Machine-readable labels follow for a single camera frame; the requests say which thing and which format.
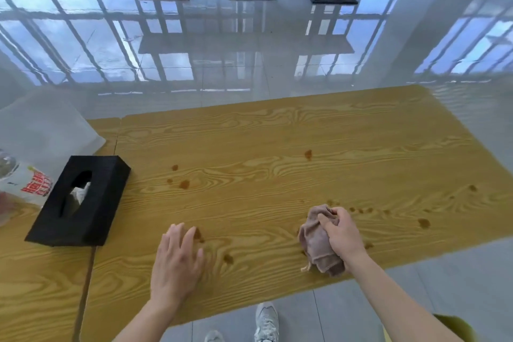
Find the hand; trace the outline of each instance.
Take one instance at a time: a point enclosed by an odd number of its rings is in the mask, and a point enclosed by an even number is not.
[[[322,228],[326,230],[329,244],[337,255],[343,259],[346,269],[350,270],[354,262],[362,255],[367,255],[360,232],[356,228],[351,215],[342,207],[331,208],[339,217],[339,225],[335,226],[324,215],[319,214],[318,220]]]
[[[197,251],[196,259],[192,254],[196,227],[187,231],[180,244],[183,227],[183,223],[172,224],[162,236],[151,272],[149,303],[169,313],[194,290],[203,269],[203,249]]]

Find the pink cloth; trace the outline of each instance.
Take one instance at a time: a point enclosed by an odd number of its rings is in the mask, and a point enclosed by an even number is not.
[[[328,234],[317,219],[319,214],[325,215],[334,225],[338,225],[337,214],[327,204],[317,205],[308,212],[306,223],[299,229],[298,239],[308,257],[307,269],[315,265],[322,273],[327,272],[335,277],[344,272],[344,263],[331,248]]]

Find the table surface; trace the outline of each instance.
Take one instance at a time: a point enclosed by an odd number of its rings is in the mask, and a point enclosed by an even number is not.
[[[107,140],[97,154],[114,154],[120,121],[90,121]],[[71,342],[75,333],[91,248],[49,248],[25,242],[38,210],[16,204],[11,220],[0,227],[1,342]]]
[[[513,233],[513,178],[416,85],[128,116],[115,153],[132,173],[83,342],[112,340],[149,298],[171,223],[198,226],[207,256],[175,324],[338,281],[300,272],[313,205],[350,210],[382,267]]]

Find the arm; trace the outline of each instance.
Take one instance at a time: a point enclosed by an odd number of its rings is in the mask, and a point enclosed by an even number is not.
[[[114,342],[159,342],[178,307],[195,288],[203,268],[203,249],[196,259],[192,244],[196,227],[182,237],[184,224],[172,224],[157,249],[151,272],[150,300]]]
[[[319,222],[328,233],[331,248],[344,260],[390,338],[394,342],[462,342],[369,257],[351,215],[342,207],[333,210],[340,219],[338,226],[321,214]]]

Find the reflective floor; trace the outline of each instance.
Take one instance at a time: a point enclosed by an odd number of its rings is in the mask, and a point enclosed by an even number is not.
[[[513,170],[513,0],[0,0],[0,69],[0,108],[54,86],[86,118],[424,84]],[[505,240],[392,273],[430,310],[507,340],[513,293],[501,276],[513,264],[500,255],[511,250]],[[379,340],[351,284],[281,300],[283,340]],[[250,340],[248,311],[166,338],[202,340],[224,324],[227,340]]]

